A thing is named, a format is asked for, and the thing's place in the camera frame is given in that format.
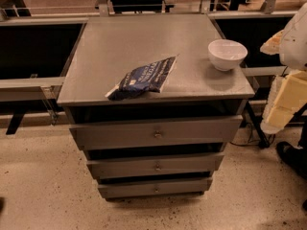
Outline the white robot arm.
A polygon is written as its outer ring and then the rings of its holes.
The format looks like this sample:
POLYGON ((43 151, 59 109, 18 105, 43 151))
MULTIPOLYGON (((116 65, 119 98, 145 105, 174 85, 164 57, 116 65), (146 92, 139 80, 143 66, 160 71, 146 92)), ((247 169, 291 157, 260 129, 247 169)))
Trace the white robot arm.
POLYGON ((307 104, 307 4, 260 51, 267 55, 279 54, 280 62, 291 70, 286 77, 275 77, 263 113, 261 129, 275 134, 307 104))

